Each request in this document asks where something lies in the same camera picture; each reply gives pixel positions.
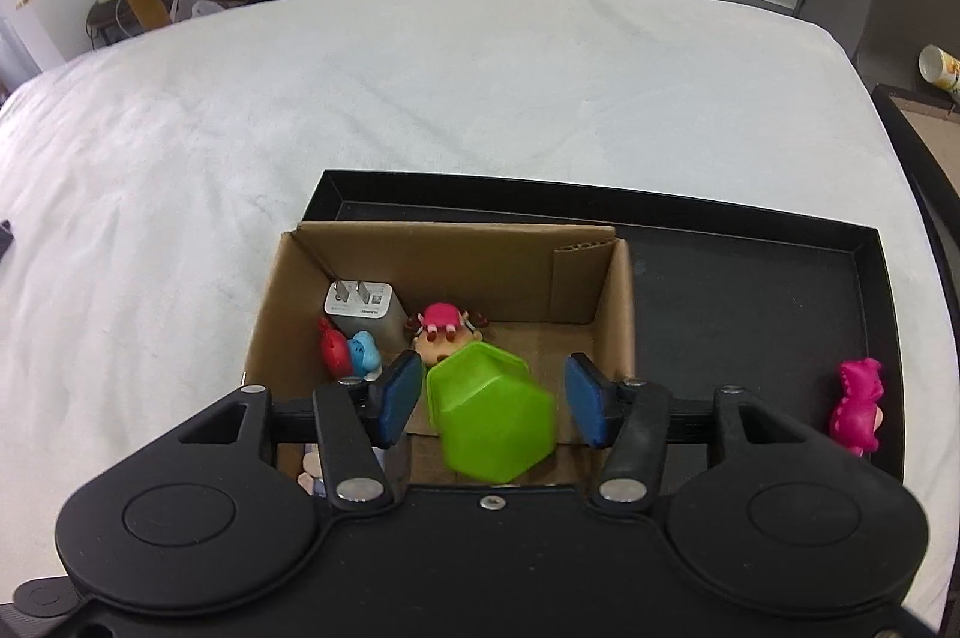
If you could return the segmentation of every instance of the toy figurine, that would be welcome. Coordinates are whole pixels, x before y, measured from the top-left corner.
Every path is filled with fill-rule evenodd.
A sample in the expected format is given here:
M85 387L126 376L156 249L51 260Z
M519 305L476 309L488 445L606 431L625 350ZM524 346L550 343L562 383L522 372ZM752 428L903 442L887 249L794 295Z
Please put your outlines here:
M848 451L863 456L880 447L874 432L883 421L877 401L883 396L880 363L872 358L840 365L844 396L830 416L829 435Z
M448 302L434 302L404 328L413 336L413 349L424 360L424 366L433 367L464 345L483 340L479 330L486 326L487 319L477 313L467 313Z
M335 379L355 376L372 381L380 375L382 361L371 333L358 331L347 340L325 316L320 317L320 358Z

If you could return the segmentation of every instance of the charger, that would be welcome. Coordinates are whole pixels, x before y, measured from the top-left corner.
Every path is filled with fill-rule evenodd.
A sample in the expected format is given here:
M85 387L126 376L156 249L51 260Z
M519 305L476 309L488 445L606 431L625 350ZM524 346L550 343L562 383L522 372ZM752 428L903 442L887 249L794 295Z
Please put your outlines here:
M347 337L363 330L371 333L381 352L397 354L409 346L403 333L407 314L390 283L334 280L323 312Z

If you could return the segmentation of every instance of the bed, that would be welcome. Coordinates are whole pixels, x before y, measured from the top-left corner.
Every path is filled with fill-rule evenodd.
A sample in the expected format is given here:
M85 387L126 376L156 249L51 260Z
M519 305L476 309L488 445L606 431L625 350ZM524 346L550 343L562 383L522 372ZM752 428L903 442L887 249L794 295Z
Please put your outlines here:
M579 182L876 227L937 625L960 516L947 307L898 160L820 29L710 0L282 0L83 56L0 112L0 594L70 492L239 384L326 168Z

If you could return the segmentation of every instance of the mattress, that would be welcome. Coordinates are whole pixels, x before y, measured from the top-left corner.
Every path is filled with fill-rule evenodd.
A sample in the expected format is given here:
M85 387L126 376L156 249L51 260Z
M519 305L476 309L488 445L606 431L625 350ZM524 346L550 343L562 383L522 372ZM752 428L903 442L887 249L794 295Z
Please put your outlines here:
M59 574L64 499L239 384L277 235L323 170L635 188L880 231L907 605L936 625L960 517L958 375L923 222L843 51L710 0L281 0L72 61L0 112L0 597Z

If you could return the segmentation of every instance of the green plastic object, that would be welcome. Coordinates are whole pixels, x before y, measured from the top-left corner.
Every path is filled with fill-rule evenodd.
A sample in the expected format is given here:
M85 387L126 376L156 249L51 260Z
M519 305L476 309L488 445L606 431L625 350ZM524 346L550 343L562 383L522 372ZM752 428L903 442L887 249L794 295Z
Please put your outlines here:
M469 478L507 483L557 445L553 395L519 357L474 341L426 374L443 461Z

